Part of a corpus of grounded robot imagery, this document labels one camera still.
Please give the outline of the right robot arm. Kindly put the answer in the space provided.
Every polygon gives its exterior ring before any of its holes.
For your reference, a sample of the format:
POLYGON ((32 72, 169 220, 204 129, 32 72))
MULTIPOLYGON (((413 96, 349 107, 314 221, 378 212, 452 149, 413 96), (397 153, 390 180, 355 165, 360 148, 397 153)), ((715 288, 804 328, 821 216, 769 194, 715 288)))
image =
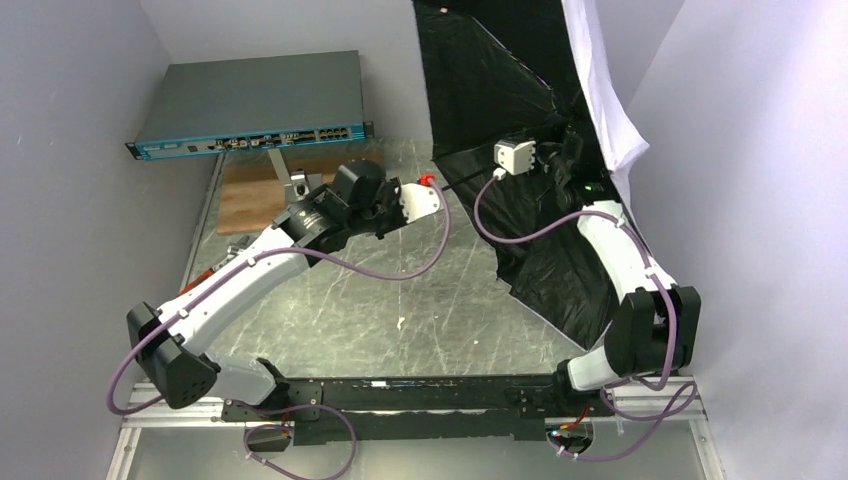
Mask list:
POLYGON ((669 376, 690 365, 701 297, 655 260, 584 130, 568 125, 559 142, 540 143, 536 158, 552 174, 558 205, 588 241, 618 304, 595 345, 561 364, 576 391, 647 374, 669 376))

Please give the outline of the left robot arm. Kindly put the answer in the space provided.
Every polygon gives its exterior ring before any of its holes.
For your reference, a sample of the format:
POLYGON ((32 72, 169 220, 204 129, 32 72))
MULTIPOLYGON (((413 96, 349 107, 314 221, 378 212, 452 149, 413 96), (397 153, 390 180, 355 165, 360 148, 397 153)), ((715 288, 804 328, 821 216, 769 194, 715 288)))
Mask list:
POLYGON ((249 405, 281 401, 284 377, 265 359, 243 361, 211 352, 215 339, 238 317, 282 283, 335 257, 354 236, 377 238, 441 208, 437 183, 402 183, 368 159, 338 168, 330 183, 286 207, 246 249, 177 298, 153 307, 143 302, 127 314, 136 362, 159 400, 182 409, 207 396, 249 405))

